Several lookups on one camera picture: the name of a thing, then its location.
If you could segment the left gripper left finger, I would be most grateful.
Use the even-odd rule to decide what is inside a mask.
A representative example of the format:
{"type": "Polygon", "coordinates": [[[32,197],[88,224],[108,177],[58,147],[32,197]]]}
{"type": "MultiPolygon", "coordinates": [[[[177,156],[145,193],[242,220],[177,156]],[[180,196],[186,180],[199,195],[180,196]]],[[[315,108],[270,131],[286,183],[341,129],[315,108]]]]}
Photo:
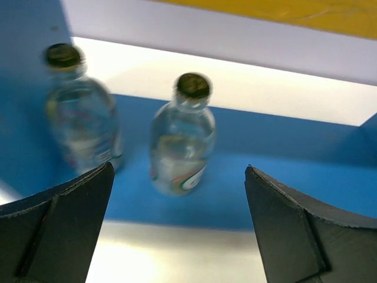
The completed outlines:
{"type": "Polygon", "coordinates": [[[85,282],[114,177],[108,162],[1,205],[1,282],[85,282]]]}

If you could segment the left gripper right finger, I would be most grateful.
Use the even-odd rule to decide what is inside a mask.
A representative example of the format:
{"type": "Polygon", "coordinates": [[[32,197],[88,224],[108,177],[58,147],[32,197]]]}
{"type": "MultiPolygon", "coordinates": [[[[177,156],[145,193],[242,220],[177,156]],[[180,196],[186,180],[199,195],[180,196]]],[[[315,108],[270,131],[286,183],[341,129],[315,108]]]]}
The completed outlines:
{"type": "Polygon", "coordinates": [[[267,282],[376,282],[376,219],[248,166],[245,190],[267,282]]]}

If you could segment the clear glass bottle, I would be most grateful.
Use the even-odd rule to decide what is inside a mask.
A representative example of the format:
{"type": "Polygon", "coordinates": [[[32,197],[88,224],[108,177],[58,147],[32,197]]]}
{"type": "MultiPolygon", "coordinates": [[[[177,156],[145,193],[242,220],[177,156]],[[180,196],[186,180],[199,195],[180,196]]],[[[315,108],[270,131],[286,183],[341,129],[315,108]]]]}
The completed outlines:
{"type": "Polygon", "coordinates": [[[208,104],[210,80],[185,73],[173,98],[156,112],[150,131],[150,177],[168,196],[190,193],[200,182],[216,142],[216,121],[208,104]]]}
{"type": "Polygon", "coordinates": [[[58,43],[44,51],[51,76],[45,112],[64,160],[79,174],[110,162],[123,163],[116,102],[101,83],[86,75],[80,50],[58,43]]]}

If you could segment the blue and yellow wooden shelf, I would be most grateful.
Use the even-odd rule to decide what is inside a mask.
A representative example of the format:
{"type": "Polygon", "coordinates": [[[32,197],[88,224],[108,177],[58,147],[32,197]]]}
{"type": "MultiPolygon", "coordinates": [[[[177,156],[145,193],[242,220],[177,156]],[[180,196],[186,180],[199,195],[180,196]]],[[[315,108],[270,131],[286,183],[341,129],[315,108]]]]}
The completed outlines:
{"type": "Polygon", "coordinates": [[[49,45],[75,42],[89,75],[114,94],[125,166],[106,218],[252,228],[244,171],[258,167],[303,193],[376,216],[376,43],[152,1],[1,2],[1,192],[10,200],[74,173],[44,114],[49,45]],[[149,126],[176,78],[213,83],[217,143],[182,198],[149,180],[149,126]]]}

